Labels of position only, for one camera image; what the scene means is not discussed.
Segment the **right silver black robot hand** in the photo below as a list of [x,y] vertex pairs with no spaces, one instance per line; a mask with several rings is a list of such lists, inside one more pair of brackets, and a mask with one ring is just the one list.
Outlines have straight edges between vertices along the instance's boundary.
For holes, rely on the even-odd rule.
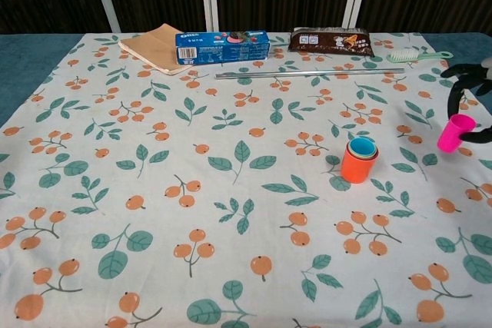
[[459,111],[460,100],[465,90],[475,89],[475,96],[491,93],[491,58],[480,64],[457,64],[440,73],[442,78],[457,77],[447,99],[447,116],[451,118]]

